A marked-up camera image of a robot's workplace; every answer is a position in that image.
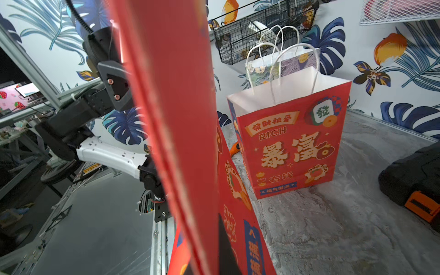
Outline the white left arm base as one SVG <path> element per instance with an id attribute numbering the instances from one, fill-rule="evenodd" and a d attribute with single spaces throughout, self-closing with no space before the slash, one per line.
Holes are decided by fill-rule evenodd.
<path id="1" fill-rule="evenodd" d="M 96 136 L 83 141 L 76 154 L 81 161 L 96 162 L 138 179 L 157 201 L 165 200 L 165 191 L 151 156 L 123 150 L 100 141 Z"/>

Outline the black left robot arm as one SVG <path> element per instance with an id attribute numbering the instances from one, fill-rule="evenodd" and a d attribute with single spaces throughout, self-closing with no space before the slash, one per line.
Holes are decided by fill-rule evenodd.
<path id="1" fill-rule="evenodd" d="M 66 4 L 88 33 L 82 45 L 102 82 L 81 90 L 67 100 L 55 115 L 36 125 L 35 129 L 56 156 L 73 161 L 79 158 L 76 150 L 80 144 L 93 137 L 91 130 L 86 127 L 87 123 L 113 110 L 130 110 L 135 103 L 113 28 L 109 26 L 93 30 L 79 15 L 72 1 Z"/>

